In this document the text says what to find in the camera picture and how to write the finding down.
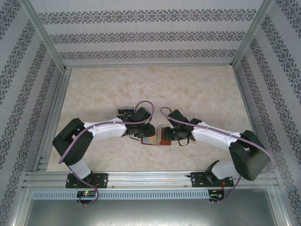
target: beige marble floor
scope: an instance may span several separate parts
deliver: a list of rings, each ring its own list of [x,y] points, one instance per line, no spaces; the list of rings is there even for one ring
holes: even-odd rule
[[[168,125],[159,110],[169,106],[189,120],[237,132],[250,129],[231,66],[199,66],[73,69],[57,131],[77,117],[85,122],[110,120],[119,106],[145,99],[156,107],[155,126]],[[68,171],[58,164],[59,158],[53,149],[48,171]],[[84,158],[94,171],[204,170],[230,154],[200,142],[149,146],[114,137],[91,144]]]

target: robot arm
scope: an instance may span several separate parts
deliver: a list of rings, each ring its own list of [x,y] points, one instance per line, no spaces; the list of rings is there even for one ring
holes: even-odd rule
[[[188,126],[169,120],[172,128],[164,129],[164,139],[177,141],[190,139],[193,141],[207,142],[231,154],[232,160],[215,161],[206,170],[206,178],[211,182],[214,181],[214,179],[224,179],[226,177],[239,175],[247,180],[253,181],[270,162],[269,157],[264,152],[235,138],[241,137],[264,148],[257,136],[251,131],[246,130],[244,133],[228,132],[209,126],[198,119],[188,121],[178,110],[174,110],[168,116],[196,126]]]
[[[150,123],[137,125],[128,125],[124,123],[143,121],[149,118],[150,115],[151,114],[144,107],[139,108],[136,112],[134,112],[134,109],[131,109],[127,112],[123,112],[123,114],[112,120],[104,121],[103,125],[98,126],[94,125],[100,124],[99,122],[82,122],[80,119],[76,118],[71,120],[71,122],[69,122],[69,124],[54,138],[52,144],[60,156],[63,156],[74,138],[81,131],[92,126],[78,138],[63,160],[80,179],[83,179],[87,183],[91,183],[93,172],[83,159],[89,145],[92,142],[109,137],[134,135],[137,138],[142,138],[154,136],[155,128]]]

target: purple cable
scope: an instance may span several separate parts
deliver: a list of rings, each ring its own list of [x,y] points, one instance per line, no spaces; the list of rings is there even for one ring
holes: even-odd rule
[[[71,150],[71,148],[73,147],[73,145],[75,144],[75,142],[80,138],[80,136],[82,136],[86,131],[88,131],[89,129],[91,129],[91,128],[93,128],[93,127],[101,126],[101,125],[106,125],[106,124],[114,124],[114,123],[116,123],[116,124],[127,124],[127,125],[138,125],[138,124],[145,123],[147,120],[151,120],[151,118],[152,118],[152,116],[153,116],[153,114],[154,114],[154,112],[155,112],[155,106],[153,105],[152,102],[150,102],[150,101],[148,101],[148,100],[143,100],[143,101],[140,101],[140,102],[136,105],[135,111],[136,111],[137,107],[138,107],[140,104],[142,104],[142,103],[149,103],[149,104],[151,105],[151,107],[152,107],[151,114],[150,114],[150,116],[149,116],[147,119],[145,119],[145,120],[143,120],[143,121],[138,121],[138,122],[118,121],[117,123],[114,122],[114,121],[104,121],[104,122],[96,123],[96,124],[94,124],[94,125],[92,125],[92,126],[89,126],[89,127],[85,128],[85,129],[82,130],[82,131],[75,137],[75,139],[71,142],[71,144],[69,145],[69,147],[67,148],[67,150],[65,151],[65,153],[62,155],[62,157],[61,157],[60,161],[58,162],[58,164],[61,164],[61,163],[64,161],[65,157],[68,155],[69,151]],[[74,172],[72,171],[72,169],[71,169],[69,166],[67,166],[67,167],[70,169],[70,171],[71,171],[72,174],[76,177],[77,180],[79,180],[80,182],[84,183],[85,185],[87,185],[87,186],[89,186],[89,187],[95,189],[95,191],[96,191],[96,193],[97,193],[96,198],[95,198],[94,200],[92,200],[91,202],[85,204],[85,206],[91,205],[92,203],[96,202],[96,201],[98,200],[98,197],[99,197],[98,189],[97,189],[96,187],[94,187],[93,185],[87,183],[86,181],[82,180],[81,178],[79,178],[79,177],[76,175],[76,173],[74,173]]]
[[[214,131],[214,132],[217,132],[217,133],[220,133],[220,134],[223,134],[223,135],[226,135],[226,136],[233,137],[233,138],[235,138],[235,139],[241,140],[241,141],[243,141],[243,142],[245,142],[245,143],[248,143],[248,144],[250,144],[250,145],[252,145],[252,146],[254,146],[254,147],[260,149],[261,151],[263,151],[263,152],[269,157],[269,159],[270,159],[270,161],[271,161],[271,167],[270,167],[269,169],[265,170],[265,171],[262,171],[261,173],[269,172],[269,171],[271,171],[271,170],[274,168],[274,166],[275,166],[275,161],[274,161],[273,157],[271,156],[271,154],[270,154],[267,150],[265,150],[265,149],[262,148],[261,146],[255,144],[255,143],[253,143],[253,142],[251,142],[251,141],[248,141],[248,140],[246,140],[246,139],[243,139],[243,138],[241,138],[241,137],[237,137],[237,136],[235,136],[235,135],[231,135],[231,134],[229,134],[229,133],[227,133],[227,132],[221,131],[221,130],[219,130],[219,129],[215,129],[215,128],[211,128],[211,127],[207,127],[207,126],[201,126],[201,125],[194,125],[194,124],[191,124],[191,123],[188,123],[188,122],[183,122],[183,121],[179,121],[179,120],[173,119],[173,118],[169,117],[168,115],[166,115],[166,114],[163,112],[163,109],[168,109],[170,112],[171,112],[171,109],[170,109],[169,107],[161,107],[161,109],[160,109],[160,112],[162,113],[162,115],[164,115],[165,117],[167,117],[169,120],[172,120],[172,121],[175,121],[175,122],[177,122],[177,123],[181,123],[181,124],[184,124],[184,125],[187,125],[187,126],[193,126],[193,127],[198,127],[198,128],[201,128],[201,129],[212,130],[212,131]],[[240,179],[241,179],[241,176],[239,176],[239,178],[238,178],[236,184],[233,186],[232,190],[228,193],[228,195],[227,195],[222,201],[228,199],[228,197],[232,194],[232,192],[234,191],[234,189],[237,187],[238,183],[240,182]]]

